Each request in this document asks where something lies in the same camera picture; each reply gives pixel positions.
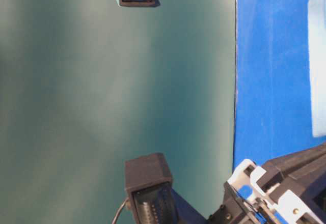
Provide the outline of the black white near gripper body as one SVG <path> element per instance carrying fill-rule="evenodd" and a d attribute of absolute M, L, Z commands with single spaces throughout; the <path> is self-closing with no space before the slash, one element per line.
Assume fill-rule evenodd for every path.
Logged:
<path fill-rule="evenodd" d="M 208 223 L 325 223 L 325 143 L 270 159 L 245 159 L 224 184 Z"/>

